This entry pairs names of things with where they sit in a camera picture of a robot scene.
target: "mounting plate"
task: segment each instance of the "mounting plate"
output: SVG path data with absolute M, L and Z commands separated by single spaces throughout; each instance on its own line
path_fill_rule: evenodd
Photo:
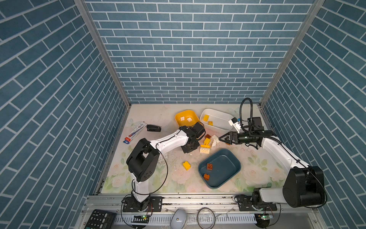
M 163 204 L 162 196 L 151 196 L 150 203 L 153 204 L 153 212 L 161 212 L 161 206 Z M 132 200 L 132 197 L 126 197 L 125 204 L 123 206 L 123 212 L 139 212 L 137 205 Z
M 247 195 L 237 195 L 236 201 L 238 202 L 239 211 L 260 211 L 260 209 L 255 209 L 251 202 L 251 196 Z M 273 203 L 261 203 L 259 207 L 266 208 L 266 211 L 277 211 L 276 204 Z

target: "dark teal tray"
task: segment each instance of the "dark teal tray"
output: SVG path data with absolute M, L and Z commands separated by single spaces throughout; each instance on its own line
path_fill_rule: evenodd
M 207 170 L 207 163 L 212 164 L 212 170 Z M 199 164 L 198 172 L 207 186 L 215 189 L 235 176 L 241 168 L 240 161 L 230 150 L 220 149 Z M 210 175 L 208 181 L 203 178 L 205 173 Z

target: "yellow bowl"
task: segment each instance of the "yellow bowl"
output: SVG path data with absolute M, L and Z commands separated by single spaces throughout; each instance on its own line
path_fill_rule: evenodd
M 196 122 L 200 122 L 196 113 L 191 110 L 182 111 L 175 115 L 175 120 L 177 121 L 178 126 L 193 126 Z

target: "white plastic container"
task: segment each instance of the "white plastic container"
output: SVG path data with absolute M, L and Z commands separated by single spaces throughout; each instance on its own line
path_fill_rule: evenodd
M 205 115 L 209 115 L 207 122 L 203 120 Z M 233 129 L 229 124 L 229 120 L 232 118 L 234 117 L 231 114 L 208 108 L 202 112 L 199 119 L 204 124 L 205 129 L 217 132 L 218 137 L 220 137 Z

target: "computer mouse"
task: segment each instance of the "computer mouse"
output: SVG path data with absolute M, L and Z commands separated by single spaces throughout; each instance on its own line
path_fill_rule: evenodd
M 171 229 L 183 229 L 187 224 L 187 213 L 183 209 L 178 209 L 170 221 Z

